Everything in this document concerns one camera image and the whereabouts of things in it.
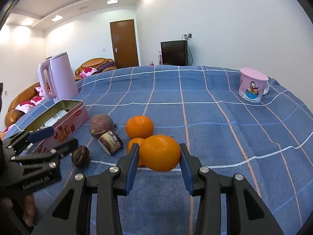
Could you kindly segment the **person's left hand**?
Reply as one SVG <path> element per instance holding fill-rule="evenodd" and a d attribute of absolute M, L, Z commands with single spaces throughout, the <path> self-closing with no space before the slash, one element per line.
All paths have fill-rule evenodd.
<path fill-rule="evenodd" d="M 9 198 L 3 198 L 1 200 L 1 207 L 9 210 L 13 208 L 13 203 Z M 27 195 L 23 198 L 22 210 L 23 221 L 27 226 L 32 227 L 33 220 L 36 215 L 36 206 L 33 194 Z"/>

